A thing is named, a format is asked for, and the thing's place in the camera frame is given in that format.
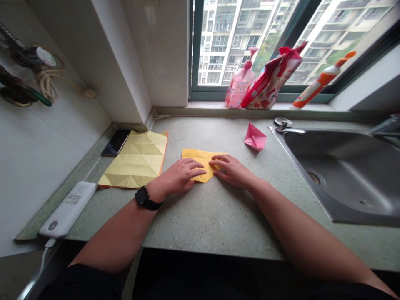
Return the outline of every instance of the creased yellow paper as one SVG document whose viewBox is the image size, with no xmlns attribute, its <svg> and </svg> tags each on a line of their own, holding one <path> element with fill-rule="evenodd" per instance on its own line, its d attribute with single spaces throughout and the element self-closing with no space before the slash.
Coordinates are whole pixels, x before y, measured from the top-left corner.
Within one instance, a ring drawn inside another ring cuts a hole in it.
<svg viewBox="0 0 400 300">
<path fill-rule="evenodd" d="M 168 133 L 131 131 L 121 152 L 100 178 L 98 184 L 111 187 L 140 188 L 161 173 Z"/>
<path fill-rule="evenodd" d="M 213 171 L 219 170 L 220 168 L 217 166 L 211 166 L 208 162 L 211 160 L 211 157 L 218 154 L 227 154 L 224 152 L 209 152 L 195 149 L 183 149 L 182 158 L 193 158 L 195 161 L 201 163 L 204 168 L 196 168 L 206 170 L 207 174 L 202 174 L 196 177 L 193 177 L 192 180 L 200 181 L 206 183 L 214 176 Z"/>
</svg>

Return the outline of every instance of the stainless steel sink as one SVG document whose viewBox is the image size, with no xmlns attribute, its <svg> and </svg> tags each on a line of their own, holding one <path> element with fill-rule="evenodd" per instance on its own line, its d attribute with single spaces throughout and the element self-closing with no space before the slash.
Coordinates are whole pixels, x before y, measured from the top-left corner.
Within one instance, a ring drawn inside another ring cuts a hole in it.
<svg viewBox="0 0 400 300">
<path fill-rule="evenodd" d="M 363 133 L 270 127 L 334 222 L 400 227 L 400 150 Z"/>
</svg>

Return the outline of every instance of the pink origami boat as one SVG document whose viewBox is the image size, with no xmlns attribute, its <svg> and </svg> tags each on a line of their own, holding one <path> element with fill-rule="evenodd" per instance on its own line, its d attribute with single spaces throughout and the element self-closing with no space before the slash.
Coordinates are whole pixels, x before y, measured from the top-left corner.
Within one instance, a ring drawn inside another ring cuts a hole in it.
<svg viewBox="0 0 400 300">
<path fill-rule="evenodd" d="M 255 127 L 252 123 L 249 123 L 245 138 L 245 144 L 260 152 L 262 149 L 264 149 L 266 141 L 267 136 L 259 131 L 257 127 Z"/>
</svg>

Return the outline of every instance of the forearm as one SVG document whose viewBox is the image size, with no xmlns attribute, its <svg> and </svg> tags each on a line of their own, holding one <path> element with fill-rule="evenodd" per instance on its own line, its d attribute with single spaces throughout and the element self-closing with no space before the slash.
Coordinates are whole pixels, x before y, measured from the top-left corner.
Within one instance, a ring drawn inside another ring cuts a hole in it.
<svg viewBox="0 0 400 300">
<path fill-rule="evenodd" d="M 248 190 L 300 271 L 319 279 L 366 283 L 395 296 L 349 248 L 269 183 L 257 179 Z"/>
<path fill-rule="evenodd" d="M 147 187 L 152 199 L 163 200 L 156 182 Z M 139 207 L 133 198 L 95 233 L 70 265 L 83 264 L 113 274 L 122 272 L 139 252 L 156 213 Z"/>
</svg>

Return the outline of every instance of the white power bank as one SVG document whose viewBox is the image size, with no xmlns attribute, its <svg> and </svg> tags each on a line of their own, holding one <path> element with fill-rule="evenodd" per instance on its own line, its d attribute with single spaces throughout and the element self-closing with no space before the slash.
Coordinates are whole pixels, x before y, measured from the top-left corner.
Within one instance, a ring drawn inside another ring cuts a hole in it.
<svg viewBox="0 0 400 300">
<path fill-rule="evenodd" d="M 78 219 L 80 213 L 89 202 L 97 188 L 97 184 L 80 181 L 68 193 L 65 199 L 43 224 L 39 233 L 53 238 L 67 235 Z"/>
</svg>

